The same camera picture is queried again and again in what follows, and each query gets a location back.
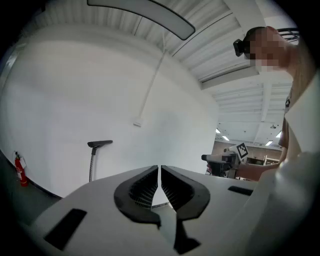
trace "white hanging cable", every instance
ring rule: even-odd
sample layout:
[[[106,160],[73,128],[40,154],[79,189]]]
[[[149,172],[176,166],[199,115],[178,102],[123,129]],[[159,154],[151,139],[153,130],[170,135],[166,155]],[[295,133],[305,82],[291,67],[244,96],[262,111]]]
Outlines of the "white hanging cable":
[[[148,96],[149,96],[149,94],[150,94],[152,85],[154,84],[154,81],[155,81],[155,79],[156,79],[156,76],[157,76],[158,70],[159,70],[159,68],[160,68],[160,66],[161,66],[161,63],[162,63],[162,61],[163,61],[163,59],[164,59],[164,57],[165,57],[165,54],[166,54],[165,29],[164,29],[164,28],[162,28],[162,42],[163,42],[162,56],[161,56],[161,59],[160,59],[158,65],[157,65],[156,69],[155,69],[155,72],[154,72],[154,74],[153,74],[153,76],[152,76],[152,79],[151,79],[151,81],[150,81],[150,84],[149,84],[149,86],[148,86],[148,89],[147,89],[147,91],[146,91],[146,94],[145,94],[145,96],[144,96],[143,103],[142,103],[142,106],[141,106],[141,109],[140,109],[140,112],[139,112],[139,116],[138,116],[138,120],[137,120],[138,123],[137,123],[137,121],[136,121],[135,123],[133,123],[133,124],[136,125],[136,126],[141,126],[141,125],[142,125],[142,123],[141,123],[141,122],[142,122],[142,114],[143,114],[143,112],[144,112],[144,109],[145,109],[145,106],[146,106],[146,103],[147,103]]]
[[[163,52],[166,51],[166,42],[165,42],[165,28],[162,27],[162,44],[163,44]]]

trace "black curved overhead panel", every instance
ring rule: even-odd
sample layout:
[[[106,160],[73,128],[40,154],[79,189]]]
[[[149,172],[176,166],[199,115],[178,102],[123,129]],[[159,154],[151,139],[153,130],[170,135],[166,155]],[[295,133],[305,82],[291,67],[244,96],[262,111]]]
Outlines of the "black curved overhead panel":
[[[158,214],[151,211],[158,188],[158,166],[122,182],[114,191],[114,203],[133,222],[161,225]]]
[[[88,6],[109,7],[145,17],[175,34],[181,40],[188,39],[195,27],[168,7],[153,0],[87,0]]]

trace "metal pole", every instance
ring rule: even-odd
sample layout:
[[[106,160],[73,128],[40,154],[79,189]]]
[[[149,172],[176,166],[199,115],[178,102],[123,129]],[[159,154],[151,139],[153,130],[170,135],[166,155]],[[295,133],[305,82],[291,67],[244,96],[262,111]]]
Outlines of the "metal pole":
[[[94,155],[91,155],[91,162],[90,162],[90,173],[89,173],[89,182],[92,182],[92,166],[94,164]]]

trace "black slot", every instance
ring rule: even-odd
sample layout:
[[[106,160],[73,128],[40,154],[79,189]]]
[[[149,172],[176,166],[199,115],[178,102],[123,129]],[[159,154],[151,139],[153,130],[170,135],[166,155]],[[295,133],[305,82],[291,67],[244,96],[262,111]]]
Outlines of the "black slot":
[[[62,251],[86,214],[84,210],[72,209],[44,237],[44,240]]]
[[[247,189],[247,188],[243,188],[243,187],[239,187],[239,186],[231,186],[228,188],[228,190],[242,194],[242,195],[246,195],[246,196],[251,196],[251,194],[253,192],[252,189]]]

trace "white wall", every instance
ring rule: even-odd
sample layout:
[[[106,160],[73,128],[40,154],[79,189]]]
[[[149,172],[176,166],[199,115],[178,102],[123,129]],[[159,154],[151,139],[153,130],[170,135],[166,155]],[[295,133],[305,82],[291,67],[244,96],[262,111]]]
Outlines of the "white wall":
[[[149,165],[205,173],[201,155],[212,150],[218,106],[170,56],[150,91],[143,126],[133,125],[161,56],[142,39],[98,26],[39,30],[2,92],[2,152],[13,161],[18,150],[26,175],[61,197],[88,182],[89,141],[113,140],[97,151],[93,179]]]

